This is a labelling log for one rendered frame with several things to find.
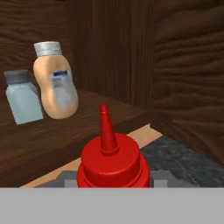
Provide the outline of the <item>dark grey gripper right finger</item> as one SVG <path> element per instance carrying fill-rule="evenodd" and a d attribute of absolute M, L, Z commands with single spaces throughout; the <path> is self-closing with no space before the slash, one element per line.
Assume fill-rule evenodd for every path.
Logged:
<path fill-rule="evenodd" d="M 169 171 L 151 171 L 151 186 L 154 188 L 193 187 L 193 185 L 175 178 Z"/>

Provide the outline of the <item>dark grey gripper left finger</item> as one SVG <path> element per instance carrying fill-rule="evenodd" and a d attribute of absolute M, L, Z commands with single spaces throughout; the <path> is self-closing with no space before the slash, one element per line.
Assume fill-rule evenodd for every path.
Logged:
<path fill-rule="evenodd" d="M 77 171 L 63 171 L 56 179 L 39 185 L 40 188 L 76 187 Z"/>

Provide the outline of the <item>red condiment bottle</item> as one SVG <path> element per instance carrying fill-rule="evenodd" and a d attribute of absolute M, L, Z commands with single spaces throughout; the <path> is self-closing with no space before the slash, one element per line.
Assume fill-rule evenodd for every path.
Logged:
<path fill-rule="evenodd" d="M 106 103 L 100 106 L 101 134 L 83 148 L 78 187 L 149 187 L 150 168 L 137 142 L 115 133 Z"/>

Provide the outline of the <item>pale blue shaker grey cap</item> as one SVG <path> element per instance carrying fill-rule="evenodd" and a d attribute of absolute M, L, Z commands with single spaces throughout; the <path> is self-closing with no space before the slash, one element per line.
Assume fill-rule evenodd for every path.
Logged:
<path fill-rule="evenodd" d="M 39 93 L 27 70 L 5 71 L 6 97 L 16 125 L 44 118 Z"/>

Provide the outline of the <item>beige condiment bottle silver cap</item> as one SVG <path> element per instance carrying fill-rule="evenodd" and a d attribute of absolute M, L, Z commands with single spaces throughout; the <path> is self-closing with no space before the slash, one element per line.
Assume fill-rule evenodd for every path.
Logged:
<path fill-rule="evenodd" d="M 44 41 L 34 44 L 37 58 L 34 77 L 40 88 L 45 112 L 52 119 L 72 116 L 78 109 L 79 98 L 69 62 L 63 56 L 60 43 Z"/>

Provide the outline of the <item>dark wood cabinet door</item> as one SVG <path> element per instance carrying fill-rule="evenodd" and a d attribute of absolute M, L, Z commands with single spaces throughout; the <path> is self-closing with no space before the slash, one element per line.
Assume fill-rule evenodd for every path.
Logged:
<path fill-rule="evenodd" d="M 224 0 L 155 0 L 151 121 L 224 165 Z"/>

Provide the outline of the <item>dark wood cabinet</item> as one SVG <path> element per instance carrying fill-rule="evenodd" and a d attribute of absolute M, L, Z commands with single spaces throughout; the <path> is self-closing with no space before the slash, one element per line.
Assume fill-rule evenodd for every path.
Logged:
<path fill-rule="evenodd" d="M 76 159 L 99 132 L 107 102 L 115 129 L 149 120 L 152 0 L 0 0 L 0 186 L 22 186 Z M 33 45 L 58 40 L 80 95 L 76 115 L 15 124 L 7 70 L 32 69 Z"/>

